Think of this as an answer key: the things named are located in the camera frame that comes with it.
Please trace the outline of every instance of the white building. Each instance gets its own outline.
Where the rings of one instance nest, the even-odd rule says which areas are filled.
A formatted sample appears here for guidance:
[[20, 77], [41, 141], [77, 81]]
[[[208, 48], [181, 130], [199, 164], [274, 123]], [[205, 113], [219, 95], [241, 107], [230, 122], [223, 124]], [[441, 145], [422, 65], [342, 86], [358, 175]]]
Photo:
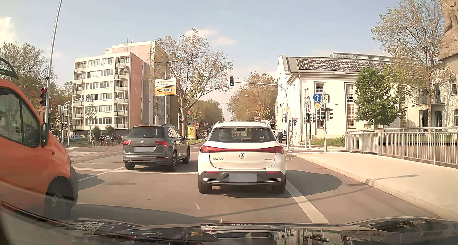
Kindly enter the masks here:
[[[288, 102], [291, 110], [290, 119], [297, 118], [293, 130], [294, 142], [305, 140], [305, 124], [307, 98], [311, 99], [311, 113], [317, 113], [313, 107], [314, 93], [326, 93], [330, 97], [327, 107], [332, 109], [333, 119], [327, 121], [328, 137], [340, 137], [345, 131], [369, 130], [381, 126], [369, 127], [366, 122], [355, 121], [355, 104], [357, 99], [354, 82], [362, 68], [375, 68], [382, 71], [391, 58], [387, 56], [333, 53], [330, 57], [287, 57], [280, 55], [278, 60], [278, 84], [283, 86], [288, 93]], [[433, 103], [433, 127], [458, 126], [458, 98], [455, 83], [443, 84]], [[418, 102], [405, 101], [407, 108], [404, 119], [396, 119], [387, 128], [425, 127], [427, 123], [427, 110], [425, 99]], [[286, 98], [283, 89], [278, 89], [276, 102], [276, 128], [286, 129], [283, 121]], [[312, 124], [312, 137], [323, 138], [323, 121]]]

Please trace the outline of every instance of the license plate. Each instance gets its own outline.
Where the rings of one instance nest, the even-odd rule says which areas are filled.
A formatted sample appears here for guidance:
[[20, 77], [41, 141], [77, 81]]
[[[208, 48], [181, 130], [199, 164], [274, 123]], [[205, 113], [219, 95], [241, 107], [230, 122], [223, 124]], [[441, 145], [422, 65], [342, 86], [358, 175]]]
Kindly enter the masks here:
[[256, 182], [256, 173], [229, 173], [229, 182]]
[[138, 153], [153, 153], [156, 149], [155, 146], [135, 146], [134, 152]]

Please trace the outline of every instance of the pedestrian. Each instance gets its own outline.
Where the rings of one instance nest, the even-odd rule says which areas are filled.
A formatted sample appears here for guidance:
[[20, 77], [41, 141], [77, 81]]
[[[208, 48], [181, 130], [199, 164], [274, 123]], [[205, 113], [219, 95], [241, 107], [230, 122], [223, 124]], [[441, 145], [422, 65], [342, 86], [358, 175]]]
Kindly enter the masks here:
[[283, 142], [283, 131], [279, 131], [277, 134], [278, 142], [281, 144]]

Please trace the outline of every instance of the parked car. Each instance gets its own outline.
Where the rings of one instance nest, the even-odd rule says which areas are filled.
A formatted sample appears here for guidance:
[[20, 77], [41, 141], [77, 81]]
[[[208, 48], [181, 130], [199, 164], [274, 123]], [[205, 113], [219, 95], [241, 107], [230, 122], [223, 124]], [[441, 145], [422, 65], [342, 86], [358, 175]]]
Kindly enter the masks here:
[[160, 165], [175, 171], [177, 161], [189, 163], [191, 152], [187, 138], [173, 125], [135, 126], [123, 143], [125, 168]]
[[[12, 67], [0, 73], [17, 78]], [[78, 199], [70, 157], [7, 79], [0, 79], [0, 151], [0, 201], [51, 219], [69, 217]]]

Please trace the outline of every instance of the side mirror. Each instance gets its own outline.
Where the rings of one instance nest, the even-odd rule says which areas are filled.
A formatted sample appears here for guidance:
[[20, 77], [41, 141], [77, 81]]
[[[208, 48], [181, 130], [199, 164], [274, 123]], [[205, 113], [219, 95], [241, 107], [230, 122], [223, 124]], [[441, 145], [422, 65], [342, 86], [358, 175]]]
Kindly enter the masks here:
[[49, 125], [44, 123], [40, 128], [40, 143], [41, 147], [45, 147], [49, 141]]

